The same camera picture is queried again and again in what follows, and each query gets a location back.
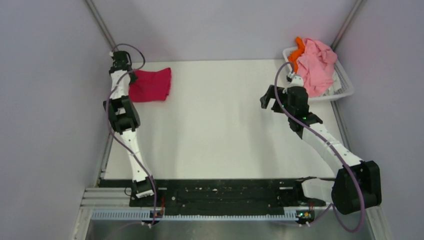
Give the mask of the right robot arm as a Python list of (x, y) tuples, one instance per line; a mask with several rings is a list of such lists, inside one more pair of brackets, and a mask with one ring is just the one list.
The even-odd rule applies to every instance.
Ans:
[(304, 87), (270, 85), (260, 98), (261, 108), (266, 109), (272, 99), (275, 102), (271, 110), (287, 116), (290, 129), (319, 154), (335, 175), (333, 180), (315, 176), (299, 179), (293, 192), (297, 205), (307, 206), (317, 199), (348, 215), (382, 203), (378, 164), (356, 156), (332, 136), (322, 119), (310, 111)]

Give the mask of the magenta t-shirt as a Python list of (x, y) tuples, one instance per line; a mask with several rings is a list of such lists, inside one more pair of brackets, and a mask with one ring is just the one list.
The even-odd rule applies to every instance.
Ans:
[(135, 72), (136, 81), (129, 85), (129, 98), (134, 103), (163, 102), (170, 94), (172, 70)]

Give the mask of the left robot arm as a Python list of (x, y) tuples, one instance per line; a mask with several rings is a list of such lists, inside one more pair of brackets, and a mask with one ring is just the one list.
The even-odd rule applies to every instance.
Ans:
[(111, 93), (103, 102), (108, 121), (117, 142), (127, 152), (131, 167), (131, 193), (147, 206), (154, 207), (160, 202), (160, 193), (156, 190), (152, 175), (143, 159), (137, 129), (141, 125), (140, 116), (130, 99), (130, 85), (137, 80), (132, 68), (131, 56), (127, 51), (115, 50), (109, 53), (112, 66), (108, 73), (111, 77)]

